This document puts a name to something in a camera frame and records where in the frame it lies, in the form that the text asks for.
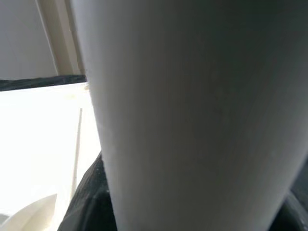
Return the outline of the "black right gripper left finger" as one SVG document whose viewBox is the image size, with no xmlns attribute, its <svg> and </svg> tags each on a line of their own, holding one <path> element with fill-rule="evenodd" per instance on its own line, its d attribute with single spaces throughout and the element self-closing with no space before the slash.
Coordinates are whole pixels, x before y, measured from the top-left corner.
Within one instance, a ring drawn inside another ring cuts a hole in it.
<svg viewBox="0 0 308 231">
<path fill-rule="evenodd" d="M 101 153 L 83 175 L 57 231 L 117 231 Z"/>
</svg>

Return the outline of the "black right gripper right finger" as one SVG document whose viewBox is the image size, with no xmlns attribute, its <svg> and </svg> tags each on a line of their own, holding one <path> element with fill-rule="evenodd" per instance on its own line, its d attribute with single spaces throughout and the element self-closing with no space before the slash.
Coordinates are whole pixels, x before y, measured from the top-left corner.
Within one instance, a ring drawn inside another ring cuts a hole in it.
<svg viewBox="0 0 308 231">
<path fill-rule="evenodd" d="M 290 191 L 281 207 L 283 231 L 308 231 L 308 211 Z"/>
</svg>

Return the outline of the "white plastic table top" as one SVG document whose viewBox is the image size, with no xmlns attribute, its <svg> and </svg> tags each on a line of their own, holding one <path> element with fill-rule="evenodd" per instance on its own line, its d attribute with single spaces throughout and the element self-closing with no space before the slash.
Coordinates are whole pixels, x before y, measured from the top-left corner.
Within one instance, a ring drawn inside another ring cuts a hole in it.
<svg viewBox="0 0 308 231">
<path fill-rule="evenodd" d="M 0 231 L 57 231 L 100 150 L 87 83 L 0 92 Z"/>
</svg>

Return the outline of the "white plastic table leg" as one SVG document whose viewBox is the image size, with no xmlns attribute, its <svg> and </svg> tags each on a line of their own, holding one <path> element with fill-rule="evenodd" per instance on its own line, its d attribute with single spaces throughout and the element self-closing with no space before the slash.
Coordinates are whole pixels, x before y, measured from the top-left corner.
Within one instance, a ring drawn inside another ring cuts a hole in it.
<svg viewBox="0 0 308 231">
<path fill-rule="evenodd" d="M 267 231 L 308 154 L 308 0 L 72 0 L 118 231 Z"/>
</svg>

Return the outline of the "black cloth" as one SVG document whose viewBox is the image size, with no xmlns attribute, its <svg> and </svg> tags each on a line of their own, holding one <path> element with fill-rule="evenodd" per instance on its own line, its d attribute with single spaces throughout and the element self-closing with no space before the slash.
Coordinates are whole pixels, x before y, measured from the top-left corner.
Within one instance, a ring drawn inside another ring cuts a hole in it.
<svg viewBox="0 0 308 231">
<path fill-rule="evenodd" d="M 86 81 L 87 80 L 84 75 L 63 75 L 34 79 L 0 80 L 0 92 L 84 83 Z M 308 158 L 294 184 L 292 185 L 291 191 L 300 204 L 308 211 Z"/>
</svg>

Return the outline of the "door frame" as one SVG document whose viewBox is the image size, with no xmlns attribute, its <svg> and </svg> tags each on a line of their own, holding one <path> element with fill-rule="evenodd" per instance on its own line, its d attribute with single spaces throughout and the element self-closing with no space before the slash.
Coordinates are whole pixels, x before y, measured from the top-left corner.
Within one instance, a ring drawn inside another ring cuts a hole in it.
<svg viewBox="0 0 308 231">
<path fill-rule="evenodd" d="M 58 75 L 83 75 L 71 0 L 35 0 Z"/>
</svg>

